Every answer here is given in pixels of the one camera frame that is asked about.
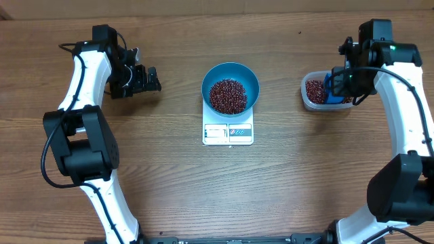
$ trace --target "scale label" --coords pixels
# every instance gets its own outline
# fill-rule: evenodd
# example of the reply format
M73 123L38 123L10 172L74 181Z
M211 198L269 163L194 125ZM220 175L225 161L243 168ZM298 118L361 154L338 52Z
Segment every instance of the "scale label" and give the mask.
M206 142L227 142L228 125L205 125L204 137Z
M229 142L251 142L251 141L252 141L251 124L229 125Z

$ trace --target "wood grain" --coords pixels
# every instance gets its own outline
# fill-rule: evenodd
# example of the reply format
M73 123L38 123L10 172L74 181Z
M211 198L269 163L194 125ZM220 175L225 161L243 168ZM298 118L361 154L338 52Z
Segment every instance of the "wood grain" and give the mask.
M102 105L119 145L121 187L148 236L289 235L322 231L353 213L391 156L380 98L342 112L308 113L300 81L342 64L337 47L370 18L391 18L395 39L418 45L433 109L432 11L0 22L0 243L104 238L85 195L50 188L39 171L42 116L63 100L73 71L70 54L57 44L91 39L92 25L104 23L129 47L140 47L163 86ZM260 79L255 143L206 147L201 80L229 61ZM53 180L68 182L51 153L47 167ZM434 241L430 223L410 231Z
M8 20L429 10L432 0L0 0Z

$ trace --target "white scale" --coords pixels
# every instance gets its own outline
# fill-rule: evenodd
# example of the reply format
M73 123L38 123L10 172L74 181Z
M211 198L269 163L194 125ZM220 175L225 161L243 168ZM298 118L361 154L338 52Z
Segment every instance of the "white scale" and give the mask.
M202 142L205 145L252 145L253 107L238 117L223 117L203 104Z

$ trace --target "black bracket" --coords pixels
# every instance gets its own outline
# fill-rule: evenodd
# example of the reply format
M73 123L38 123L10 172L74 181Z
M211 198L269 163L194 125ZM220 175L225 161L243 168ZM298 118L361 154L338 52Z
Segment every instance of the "black bracket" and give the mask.
M64 111L44 114L43 126L49 136ZM86 140L70 141L77 129L84 128ZM81 185L86 180L110 180L111 171L119 166L119 149L116 139L99 106L87 105L72 110L63 119L50 144L57 166L63 176Z

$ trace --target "blue scoop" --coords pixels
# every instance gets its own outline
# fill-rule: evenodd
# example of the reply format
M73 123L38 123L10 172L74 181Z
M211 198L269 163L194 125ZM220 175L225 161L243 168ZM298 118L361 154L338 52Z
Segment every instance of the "blue scoop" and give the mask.
M345 97L338 97L338 96L333 96L332 90L330 88L326 88L326 87L331 87L332 86L332 80L330 79L330 81L328 82L328 84L326 84L326 81L329 77L331 77L331 74L327 74L324 78L324 91L325 91L325 101L324 104L341 104L342 102L344 102Z

